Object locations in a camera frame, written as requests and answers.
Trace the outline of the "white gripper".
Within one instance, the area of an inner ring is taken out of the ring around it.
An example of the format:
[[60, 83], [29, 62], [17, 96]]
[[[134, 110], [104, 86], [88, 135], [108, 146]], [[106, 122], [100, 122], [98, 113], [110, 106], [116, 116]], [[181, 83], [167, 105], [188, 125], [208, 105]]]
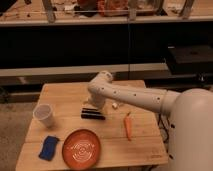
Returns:
[[102, 110], [104, 108], [105, 102], [106, 100], [104, 98], [98, 98], [98, 99], [87, 98], [84, 101], [84, 104], [92, 105], [96, 109]]

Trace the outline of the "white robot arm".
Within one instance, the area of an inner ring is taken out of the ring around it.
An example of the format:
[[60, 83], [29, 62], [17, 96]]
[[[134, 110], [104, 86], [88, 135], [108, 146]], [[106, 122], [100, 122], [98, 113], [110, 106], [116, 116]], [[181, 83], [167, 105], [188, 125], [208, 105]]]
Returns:
[[89, 83], [89, 103], [101, 110], [107, 98], [170, 118], [167, 171], [213, 171], [213, 92], [193, 88], [182, 93], [112, 83], [108, 71]]

